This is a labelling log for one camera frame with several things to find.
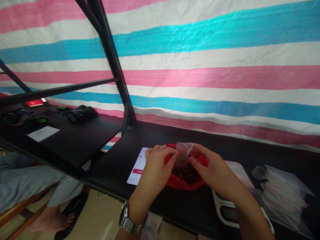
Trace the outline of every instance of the foot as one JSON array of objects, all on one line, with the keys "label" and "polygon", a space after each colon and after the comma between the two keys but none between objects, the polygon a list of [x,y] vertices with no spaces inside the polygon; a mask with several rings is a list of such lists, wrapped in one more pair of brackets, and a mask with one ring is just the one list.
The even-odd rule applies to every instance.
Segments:
[{"label": "foot", "polygon": [[67,227],[74,220],[74,213],[69,214],[68,216],[64,215],[61,212],[56,212],[50,216],[47,216],[43,219],[36,219],[29,227],[30,232],[59,232]]}]

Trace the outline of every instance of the wooden chair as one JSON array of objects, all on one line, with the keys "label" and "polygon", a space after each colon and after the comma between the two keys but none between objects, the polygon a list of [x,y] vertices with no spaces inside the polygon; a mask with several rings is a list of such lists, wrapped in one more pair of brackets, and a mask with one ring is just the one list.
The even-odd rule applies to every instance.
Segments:
[{"label": "wooden chair", "polygon": [[0,228],[3,227],[7,222],[9,222],[11,219],[13,219],[15,216],[20,214],[25,218],[25,221],[23,224],[17,228],[9,237],[7,237],[5,240],[12,240],[15,239],[20,233],[23,232],[31,223],[34,222],[34,220],[39,217],[39,215],[42,213],[42,211],[46,208],[47,204],[44,204],[38,211],[35,213],[31,212],[27,209],[27,207],[34,203],[36,200],[38,200],[40,197],[44,196],[48,192],[49,188],[42,191],[41,193],[34,195],[27,200],[24,200],[14,206],[13,208],[5,211],[0,215]]}]

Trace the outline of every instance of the red plastic bag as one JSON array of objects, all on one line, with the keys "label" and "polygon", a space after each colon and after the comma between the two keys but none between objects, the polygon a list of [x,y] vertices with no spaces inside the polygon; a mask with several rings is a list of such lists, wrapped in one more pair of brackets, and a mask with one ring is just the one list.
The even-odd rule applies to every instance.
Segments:
[{"label": "red plastic bag", "polygon": [[[166,146],[176,149],[175,144],[166,144]],[[198,162],[200,162],[203,166],[205,166],[205,167],[208,166],[209,161],[208,161],[208,159],[205,158],[204,155],[201,154],[196,157],[195,152],[191,152],[190,155],[195,157],[196,160]],[[170,157],[171,157],[171,155],[167,155],[165,157],[165,159],[164,159],[165,164],[168,163],[168,161],[170,160]],[[203,184],[205,184],[205,181],[201,177],[195,183],[189,185],[188,183],[186,183],[185,181],[183,181],[182,179],[180,179],[179,177],[177,177],[173,173],[171,174],[171,176],[169,177],[169,180],[167,182],[167,186],[169,186],[169,187],[172,187],[174,189],[187,190],[187,191],[194,191],[194,190],[198,189],[199,187],[201,187]]]}]

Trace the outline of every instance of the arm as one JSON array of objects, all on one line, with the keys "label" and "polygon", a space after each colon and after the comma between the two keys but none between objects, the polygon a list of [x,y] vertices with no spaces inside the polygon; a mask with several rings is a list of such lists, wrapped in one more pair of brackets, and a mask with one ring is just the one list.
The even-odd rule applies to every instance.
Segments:
[{"label": "arm", "polygon": [[[168,154],[172,156],[165,165],[164,158]],[[143,223],[152,202],[166,186],[178,155],[175,149],[167,146],[157,145],[146,150],[146,166],[129,200],[129,218],[132,222]],[[142,229],[137,234],[130,234],[119,229],[115,240],[138,240],[141,234]]]},{"label": "arm", "polygon": [[214,191],[236,206],[241,238],[275,240],[259,204],[220,155],[199,144],[195,144],[194,148],[209,159],[209,165],[204,167],[190,157],[193,167]]}]

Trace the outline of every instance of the black metal frame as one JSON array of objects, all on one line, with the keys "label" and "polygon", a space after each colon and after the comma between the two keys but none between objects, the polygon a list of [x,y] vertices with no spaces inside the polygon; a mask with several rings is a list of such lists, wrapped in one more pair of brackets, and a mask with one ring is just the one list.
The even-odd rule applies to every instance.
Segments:
[{"label": "black metal frame", "polygon": [[2,74],[7,74],[13,81],[18,84],[25,92],[31,92],[30,88],[27,87],[0,59],[0,68],[3,70]]},{"label": "black metal frame", "polygon": [[[127,85],[121,69],[118,54],[114,45],[111,30],[108,24],[106,13],[101,0],[75,0],[82,11],[85,13],[93,27],[99,34],[102,46],[108,59],[113,78],[98,80],[88,83],[73,84],[63,87],[51,88],[32,92],[1,60],[0,68],[4,71],[1,74],[7,74],[15,81],[26,93],[17,94],[0,98],[0,107],[13,105],[16,103],[24,103],[26,101],[40,99],[61,93],[71,92],[92,86],[98,86],[105,83],[115,82],[123,105],[125,106],[122,135],[126,133],[127,124],[131,126],[135,123],[136,117],[130,100]],[[81,178],[84,170],[76,168],[65,159],[61,158],[54,152],[42,146],[40,143],[29,138],[13,126],[0,120],[0,144],[11,150],[22,152],[23,154],[37,159],[39,162],[49,164],[50,166],[62,171],[74,178]]]}]

